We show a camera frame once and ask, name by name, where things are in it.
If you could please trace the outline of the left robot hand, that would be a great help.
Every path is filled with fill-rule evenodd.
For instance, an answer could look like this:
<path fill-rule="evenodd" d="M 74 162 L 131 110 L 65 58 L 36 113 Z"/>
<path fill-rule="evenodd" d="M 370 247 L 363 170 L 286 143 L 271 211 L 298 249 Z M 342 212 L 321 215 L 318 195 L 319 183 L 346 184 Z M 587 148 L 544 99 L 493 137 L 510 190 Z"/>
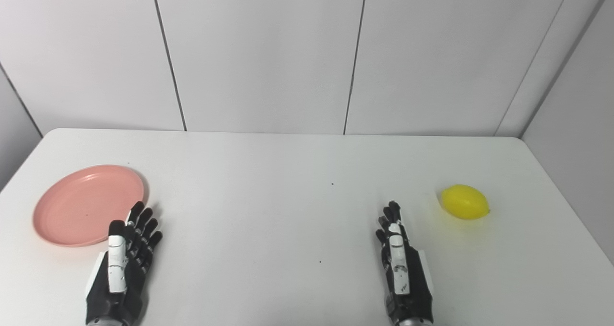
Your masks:
<path fill-rule="evenodd" d="M 87 326 L 133 326 L 144 311 L 144 288 L 163 238 L 152 208 L 136 202 L 125 221 L 110 222 L 86 291 Z"/>

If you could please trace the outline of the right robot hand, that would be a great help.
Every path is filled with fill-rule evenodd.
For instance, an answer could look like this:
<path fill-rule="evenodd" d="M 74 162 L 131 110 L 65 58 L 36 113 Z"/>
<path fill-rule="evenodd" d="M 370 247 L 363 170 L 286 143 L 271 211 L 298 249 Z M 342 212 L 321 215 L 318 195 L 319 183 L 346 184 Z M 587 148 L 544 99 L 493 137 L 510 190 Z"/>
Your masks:
<path fill-rule="evenodd" d="M 401 206 L 390 201 L 378 218 L 375 235 L 381 243 L 381 263 L 388 294 L 386 313 L 393 326 L 432 326 L 433 297 L 419 250 L 410 245 L 401 220 Z"/>

